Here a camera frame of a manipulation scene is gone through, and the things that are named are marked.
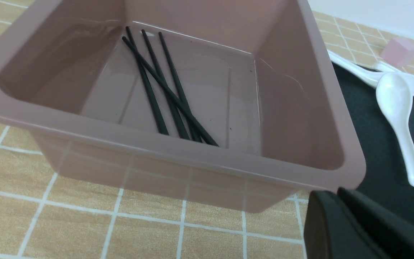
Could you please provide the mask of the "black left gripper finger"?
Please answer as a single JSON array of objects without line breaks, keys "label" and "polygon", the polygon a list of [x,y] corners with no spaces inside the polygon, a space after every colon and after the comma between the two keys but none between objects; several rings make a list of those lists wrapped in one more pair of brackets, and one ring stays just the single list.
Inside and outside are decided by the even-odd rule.
[{"label": "black left gripper finger", "polygon": [[317,190],[304,244],[309,259],[414,259],[414,225],[356,190]]}]

